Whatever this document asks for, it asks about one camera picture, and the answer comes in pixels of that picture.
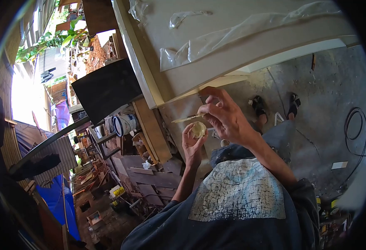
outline finger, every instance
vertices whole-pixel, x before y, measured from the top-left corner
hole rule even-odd
[[[200,96],[206,96],[211,95],[215,96],[221,101],[223,104],[233,102],[233,99],[230,97],[230,95],[223,89],[218,89],[216,87],[208,86],[199,92]]]
[[[220,107],[216,107],[216,105],[211,104],[211,103],[202,105],[198,109],[198,113],[210,114],[210,115],[216,117],[223,124],[230,123],[229,114],[227,113],[227,111],[225,111],[224,109],[222,109]]]
[[[190,123],[189,125],[187,125],[187,126],[185,127],[185,129],[183,130],[182,135],[183,135],[183,136],[188,136],[188,135],[189,135],[189,132],[190,132],[190,129],[191,129],[193,126],[194,126],[194,123],[193,123],[193,122],[192,122],[192,123]]]
[[[195,143],[194,147],[196,149],[202,147],[204,143],[206,142],[206,139],[208,138],[208,130],[205,131],[205,135],[198,139],[198,141]]]
[[[207,120],[212,125],[212,127],[214,127],[216,131],[218,131],[218,133],[221,132],[221,130],[223,129],[223,124],[216,117],[210,114],[206,114],[203,118]]]
[[[217,98],[216,96],[210,95],[210,96],[208,96],[208,98],[205,100],[205,103],[206,103],[206,104],[213,103],[215,100],[219,101],[219,98]]]

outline dark blue t-shirt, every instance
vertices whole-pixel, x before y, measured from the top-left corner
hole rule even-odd
[[[185,201],[136,227],[122,249],[315,249],[311,183],[284,188],[256,159],[219,163]]]

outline blue tarp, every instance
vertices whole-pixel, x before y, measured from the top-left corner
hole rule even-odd
[[[41,197],[45,200],[48,205],[48,208],[58,220],[61,225],[65,224],[65,211],[64,211],[64,203],[63,203],[63,195],[62,195],[62,175],[58,175],[53,178],[54,182],[51,184],[51,188],[36,186],[37,191],[40,193]],[[66,218],[68,222],[69,233],[76,240],[80,240],[79,231],[77,229],[76,224],[76,214],[74,211],[73,205],[73,195],[70,191],[68,182],[66,179],[63,179],[65,184],[65,207],[66,207]]]

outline paint bucket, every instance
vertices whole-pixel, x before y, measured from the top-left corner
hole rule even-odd
[[[137,128],[137,119],[133,114],[114,116],[112,119],[116,134],[120,137]]]

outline hand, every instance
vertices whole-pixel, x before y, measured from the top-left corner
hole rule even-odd
[[[194,123],[190,123],[183,130],[182,133],[182,146],[186,157],[186,167],[198,168],[201,164],[201,147],[204,145],[208,138],[208,130],[205,131],[205,135],[201,138],[193,138],[190,134],[190,129],[194,126]]]
[[[209,95],[206,105],[198,109],[198,113],[206,113],[206,119],[218,132],[221,139],[244,146],[256,131],[248,123],[240,107],[233,101],[225,90],[206,87],[200,92],[201,96]]]

